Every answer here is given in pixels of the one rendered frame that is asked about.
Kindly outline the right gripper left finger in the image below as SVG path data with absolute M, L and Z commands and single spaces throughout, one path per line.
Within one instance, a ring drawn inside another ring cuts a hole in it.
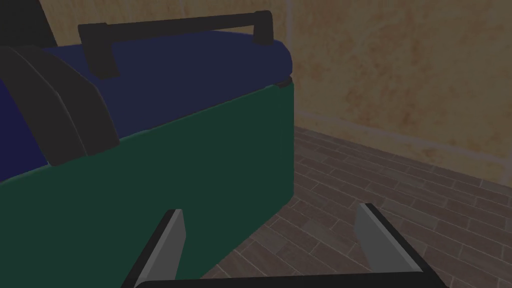
M 153 282 L 174 280 L 185 240 L 183 210 L 168 210 L 120 288 L 149 288 Z

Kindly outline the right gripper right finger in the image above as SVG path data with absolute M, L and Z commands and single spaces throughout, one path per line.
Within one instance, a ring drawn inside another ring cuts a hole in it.
M 370 205 L 359 204 L 354 231 L 370 268 L 375 273 L 421 272 L 420 266 L 392 235 L 384 222 L 371 211 Z

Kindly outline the green cabinet with blue lid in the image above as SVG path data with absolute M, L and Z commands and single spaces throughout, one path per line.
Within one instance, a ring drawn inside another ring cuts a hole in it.
M 0 47 L 0 288 L 121 288 L 168 210 L 198 279 L 293 196 L 286 46 L 210 30 L 113 42 L 99 79 L 82 45 Z

